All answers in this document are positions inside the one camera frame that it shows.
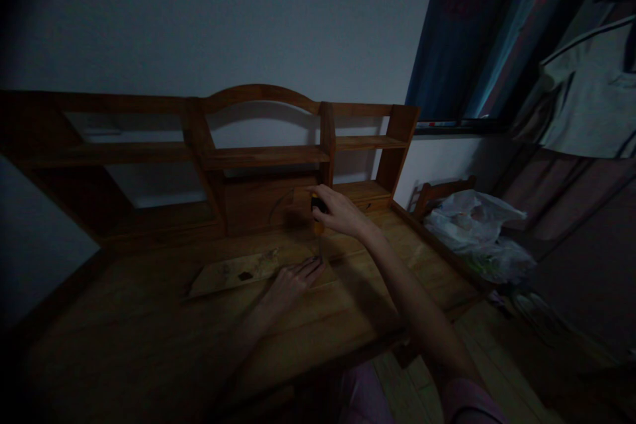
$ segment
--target screwdriver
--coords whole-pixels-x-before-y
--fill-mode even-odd
[[[311,210],[313,210],[314,207],[318,207],[318,210],[320,210],[320,212],[322,213],[327,213],[327,204],[325,204],[323,200],[320,197],[318,197],[316,193],[311,194]],[[316,237],[318,237],[318,255],[320,256],[321,262],[323,261],[323,247],[321,244],[320,237],[324,231],[325,231],[325,224],[323,224],[317,219],[314,219],[313,232],[316,234]]]

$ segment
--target hand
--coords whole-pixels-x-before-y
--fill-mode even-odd
[[[272,287],[267,291],[263,305],[275,320],[287,311],[325,270],[319,257],[310,257],[301,264],[281,268]]]
[[[327,205],[329,213],[322,213],[318,207],[312,209],[314,219],[328,228],[355,237],[364,242],[369,234],[378,232],[377,226],[348,198],[324,184],[307,187],[315,192]]]

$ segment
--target tool handle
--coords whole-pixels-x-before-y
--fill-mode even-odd
[[[316,193],[311,194],[311,210],[313,210],[314,207],[318,207],[318,210],[320,210],[320,212],[322,213],[329,212],[329,209],[327,209],[327,204],[323,202],[323,200],[318,197]],[[316,235],[322,235],[325,231],[325,224],[318,221],[317,219],[314,219],[313,231]]]

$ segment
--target plastic bag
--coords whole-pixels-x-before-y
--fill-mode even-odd
[[[462,257],[482,278],[495,284],[519,283],[537,265],[521,245],[507,237],[475,248]]]
[[[501,199],[470,189],[444,199],[424,225],[453,252],[463,253],[495,243],[504,222],[525,218],[525,212]]]
[[[470,189],[444,199],[424,225],[481,277],[500,284],[518,282],[537,264],[523,247],[499,237],[505,222],[525,218],[501,199]]]

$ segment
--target small drawer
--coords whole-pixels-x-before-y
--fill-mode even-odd
[[[370,201],[360,201],[354,202],[354,204],[362,211],[362,212],[373,212],[376,210],[387,209],[389,207],[389,202],[391,199],[375,199]]]

